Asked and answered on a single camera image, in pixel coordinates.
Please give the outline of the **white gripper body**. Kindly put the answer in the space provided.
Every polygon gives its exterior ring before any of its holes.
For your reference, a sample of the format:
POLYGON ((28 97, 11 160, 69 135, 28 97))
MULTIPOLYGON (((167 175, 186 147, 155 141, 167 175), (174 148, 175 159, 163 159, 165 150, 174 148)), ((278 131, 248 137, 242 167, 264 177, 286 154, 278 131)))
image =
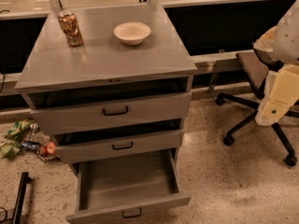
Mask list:
POLYGON ((271 126, 299 100, 299 66, 287 63, 277 72, 270 71, 263 93, 255 121, 261 126, 271 126))

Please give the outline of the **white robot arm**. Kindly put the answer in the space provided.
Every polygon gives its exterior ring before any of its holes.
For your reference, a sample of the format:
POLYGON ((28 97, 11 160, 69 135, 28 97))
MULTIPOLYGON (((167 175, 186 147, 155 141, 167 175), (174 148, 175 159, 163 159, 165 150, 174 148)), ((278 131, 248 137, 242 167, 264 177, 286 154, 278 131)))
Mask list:
POLYGON ((259 125, 271 126, 299 100, 299 0, 253 47, 282 62, 281 67, 271 68, 266 76, 264 98, 255 117, 259 125))

